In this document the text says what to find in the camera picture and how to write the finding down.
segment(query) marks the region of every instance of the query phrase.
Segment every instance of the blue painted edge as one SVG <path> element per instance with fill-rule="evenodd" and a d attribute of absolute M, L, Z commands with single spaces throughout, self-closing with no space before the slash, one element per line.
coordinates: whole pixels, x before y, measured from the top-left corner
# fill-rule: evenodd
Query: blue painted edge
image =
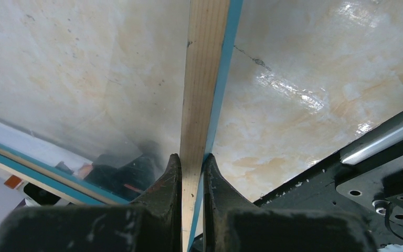
<path fill-rule="evenodd" d="M 53 180 L 52 178 L 49 178 L 45 175 L 42 175 L 39 172 L 36 172 L 36 171 L 34 171 L 22 164 L 19 164 L 5 156 L 0 155 L 0 163 L 6 165 L 8 167 L 11 167 L 15 171 L 24 173 L 25 175 L 27 175 L 33 179 L 42 181 L 42 183 L 44 183 L 50 187 L 53 187 L 53 188 L 57 189 L 58 191 L 65 193 L 73 198 L 76 198 L 83 203 L 91 204 L 91 205 L 103 204 L 102 202 L 100 202 L 86 194 L 83 194 L 82 192 L 78 192 L 75 189 L 72 189 L 64 184 L 61 184 L 58 181 Z"/>
<path fill-rule="evenodd" d="M 205 155 L 203 160 L 213 150 L 214 138 L 217 132 L 218 120 L 220 118 L 221 104 L 225 94 L 226 82 L 228 80 L 229 66 L 231 65 L 232 51 L 234 50 L 234 41 L 239 26 L 240 13 L 242 10 L 243 0 L 230 0 L 228 17 L 226 19 L 225 37 L 223 39 L 223 46 L 221 48 L 220 65 L 218 69 L 217 82 L 214 92 L 213 107 L 211 110 L 211 118 L 208 128 L 208 136 L 206 139 Z M 189 233 L 189 244 L 192 244 L 195 236 L 195 229 L 197 228 L 198 215 L 203 199 L 203 171 L 198 182 L 197 198 L 194 206 L 194 217 L 192 220 L 192 227 Z"/>
<path fill-rule="evenodd" d="M 25 154 L 22 154 L 22 153 L 20 153 L 20 152 L 18 152 L 16 150 L 13 150 L 13 149 L 11 149 L 11 148 L 9 148 L 9 147 L 1 144 L 1 143 L 0 143 L 0 149 L 3 150 L 3 151 L 9 152 L 12 155 L 18 156 L 18 157 L 20 157 L 20 158 L 22 158 L 22 159 L 24 159 L 24 160 L 36 165 L 36 166 L 39 166 L 39 167 L 49 171 L 49 172 L 53 172 L 53 173 L 65 178 L 67 180 L 70 180 L 70 181 L 72 181 L 72 182 L 74 182 L 76 184 L 79 184 L 80 186 L 85 187 L 85 188 L 95 192 L 96 194 L 99 194 L 99 195 L 101 195 L 103 197 L 106 197 L 106 198 L 108 198 L 110 200 L 113 200 L 113 201 L 115 201 L 117 203 L 128 204 L 130 202 L 130 201 L 125 200 L 125 199 L 123 199 L 121 197 L 118 197 L 118 196 L 116 196 L 116 195 L 114 195 L 114 194 L 112 194 L 112 193 L 110 193 L 110 192 L 108 192 L 106 190 L 98 188 L 97 186 L 89 184 L 88 182 L 83 181 L 83 180 L 81 180 L 81 179 L 79 179 L 79 178 L 77 178 L 77 177 L 75 177 L 73 175 L 69 175 L 69 174 L 64 173 L 64 172 L 62 172 L 62 171 L 60 171 L 60 170 L 58 170 L 58 169 L 56 169 L 54 167 L 51 167 L 51 166 L 49 166 L 49 165 L 47 165 L 45 163 L 39 162 L 38 160 L 33 159 L 32 157 L 29 157 L 29 156 L 27 156 Z M 85 193 L 79 192 L 78 190 L 75 190 L 75 189 L 73 189 L 71 187 L 68 187 L 68 186 L 66 186 L 66 185 L 64 185 L 64 184 L 62 184 L 60 182 L 57 182 L 56 180 L 53 180 L 52 178 L 50 178 L 48 176 L 45 176 L 45 175 L 43 175 L 43 174 L 41 174 L 39 172 L 36 172 L 36 171 L 34 171 L 33 169 L 31 169 L 29 167 L 21 165 L 21 164 L 15 162 L 15 161 L 13 161 L 12 159 L 9 159 L 9 158 L 1 155 L 1 154 L 0 154 L 0 163 L 5 164 L 8 167 L 10 167 L 10 168 L 12 168 L 12 169 L 14 169 L 16 171 L 19 171 L 19 172 L 21 172 L 21 173 L 23 173 L 23 174 L 25 174 L 25 175 L 33 178 L 33 179 L 36 179 L 36 180 L 38 180 L 38 181 L 40 181 L 40 182 L 42 182 L 42 183 L 44 183 L 46 185 L 49 185 L 50 187 L 53 187 L 56 190 L 59 190 L 59 191 L 61 191 L 63 193 L 66 193 L 69 196 L 71 196 L 71 197 L 73 197 L 73 198 L 75 198 L 75 199 L 77 199 L 77 200 L 79 200 L 79 201 L 81 201 L 81 202 L 83 202 L 85 204 L 101 204 L 100 201 L 97 201 L 96 199 L 92 198 L 91 196 L 89 196 L 89 195 L 87 195 Z M 77 196 L 77 197 L 72 196 L 68 192 L 74 192 L 74 195 Z"/>

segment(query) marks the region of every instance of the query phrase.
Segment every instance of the black cable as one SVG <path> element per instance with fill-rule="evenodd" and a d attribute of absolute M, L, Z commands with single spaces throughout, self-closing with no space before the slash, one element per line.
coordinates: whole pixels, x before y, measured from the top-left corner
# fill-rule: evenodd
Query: black cable
<path fill-rule="evenodd" d="M 395 208 L 395 206 L 393 206 L 393 204 L 391 202 L 388 203 L 388 205 L 386 207 L 386 212 L 385 212 L 384 224 L 385 224 L 385 227 L 387 228 L 387 230 L 389 230 L 392 234 L 394 234 L 399 239 L 403 240 L 403 237 L 401 237 L 400 235 L 393 232 L 393 230 L 391 230 L 391 227 L 390 227 L 390 215 L 393 213 L 393 208 Z"/>

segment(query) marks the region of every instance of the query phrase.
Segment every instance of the white marble wall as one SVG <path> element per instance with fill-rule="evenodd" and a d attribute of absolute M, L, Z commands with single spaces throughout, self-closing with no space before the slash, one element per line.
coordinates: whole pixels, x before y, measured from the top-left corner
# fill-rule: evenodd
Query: white marble wall
<path fill-rule="evenodd" d="M 88 158 L 179 150 L 189 1 L 0 1 L 0 119 Z"/>

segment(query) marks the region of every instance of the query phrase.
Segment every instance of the marble surface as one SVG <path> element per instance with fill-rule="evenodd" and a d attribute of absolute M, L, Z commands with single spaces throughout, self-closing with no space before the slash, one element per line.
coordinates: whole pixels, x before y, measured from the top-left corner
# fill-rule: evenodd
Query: marble surface
<path fill-rule="evenodd" d="M 178 152 L 189 1 L 0 1 L 0 121 Z M 244 0 L 213 153 L 251 201 L 403 110 L 403 1 Z"/>
<path fill-rule="evenodd" d="M 0 1 L 0 120 L 89 159 L 147 141 L 177 153 L 188 14 L 184 0 Z"/>
<path fill-rule="evenodd" d="M 244 1 L 213 153 L 247 199 L 403 110 L 403 1 Z"/>

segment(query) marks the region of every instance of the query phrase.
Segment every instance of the wooden board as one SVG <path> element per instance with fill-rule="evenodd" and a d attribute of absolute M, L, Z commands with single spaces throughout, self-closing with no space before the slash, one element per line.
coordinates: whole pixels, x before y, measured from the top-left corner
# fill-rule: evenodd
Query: wooden board
<path fill-rule="evenodd" d="M 228 9 L 228 0 L 190 2 L 180 143 L 183 251 L 189 246 Z"/>
<path fill-rule="evenodd" d="M 80 184 L 77 184 L 77 183 L 75 183 L 75 182 L 73 182 L 71 180 L 68 180 L 68 179 L 66 179 L 66 178 L 64 178 L 64 177 L 62 177 L 62 176 L 60 176 L 58 174 L 55 174 L 55 173 L 51 172 L 51 171 L 48 171 L 47 169 L 45 169 L 43 167 L 40 167 L 40 166 L 38 166 L 36 164 L 33 164 L 33 163 L 29 162 L 28 160 L 25 160 L 24 158 L 22 158 L 20 156 L 17 156 L 17 155 L 14 155 L 14 154 L 12 154 L 12 153 L 10 153 L 8 151 L 0 149 L 0 155 L 4 156 L 6 158 L 9 158 L 9 159 L 11 159 L 11 160 L 13 160 L 13 161 L 15 161 L 15 162 L 17 162 L 19 164 L 22 164 L 22 165 L 24 165 L 24 166 L 26 166 L 26 167 L 38 172 L 38 173 L 40 173 L 42 175 L 45 175 L 45 176 L 47 176 L 47 177 L 49 177 L 49 178 L 51 178 L 51 179 L 53 179 L 53 180 L 55 180 L 55 181 L 57 181 L 57 182 L 59 182 L 61 184 L 64 184 L 64 185 L 66 185 L 66 186 L 68 186 L 68 187 L 70 187 L 70 188 L 72 188 L 72 189 L 74 189 L 74 190 L 76 190 L 78 192 L 82 192 L 83 194 L 86 194 L 86 195 L 88 195 L 88 196 L 90 196 L 90 197 L 92 197 L 92 198 L 94 198 L 94 199 L 96 199 L 96 200 L 98 200 L 100 202 L 103 202 L 103 203 L 106 203 L 106 204 L 112 204 L 112 205 L 119 204 L 119 203 L 117 203 L 116 201 L 114 201 L 114 200 L 112 200 L 110 198 L 104 197 L 104 196 L 102 196 L 102 195 L 100 195 L 100 194 L 98 194 L 98 193 L 96 193 L 96 192 L 94 192 L 94 191 L 92 191 L 92 190 L 80 185 Z M 67 194 L 65 194 L 65 193 L 63 193 L 63 192 L 61 192 L 61 191 L 59 191 L 59 190 L 57 190 L 57 189 L 55 189 L 55 188 L 53 188 L 51 186 L 48 186 L 48 185 L 44 184 L 41 181 L 33 179 L 32 177 L 27 176 L 24 173 L 18 172 L 17 170 L 15 170 L 12 167 L 9 167 L 9 166 L 7 166 L 5 164 L 0 163 L 0 169 L 8 171 L 12 175 L 18 176 L 23 180 L 27 180 L 28 182 L 30 182 L 32 184 L 35 184 L 35 185 L 41 187 L 42 189 L 45 189 L 46 191 L 49 191 L 49 192 L 51 192 L 51 193 L 53 193 L 53 194 L 55 194 L 55 195 L 57 195 L 57 196 L 59 196 L 61 198 L 64 198 L 64 199 L 66 199 L 66 200 L 68 200 L 68 201 L 70 201 L 72 203 L 82 204 L 82 202 L 80 202 L 79 200 L 77 200 L 77 199 L 75 199 L 73 197 L 70 197 L 70 195 L 67 195 Z"/>

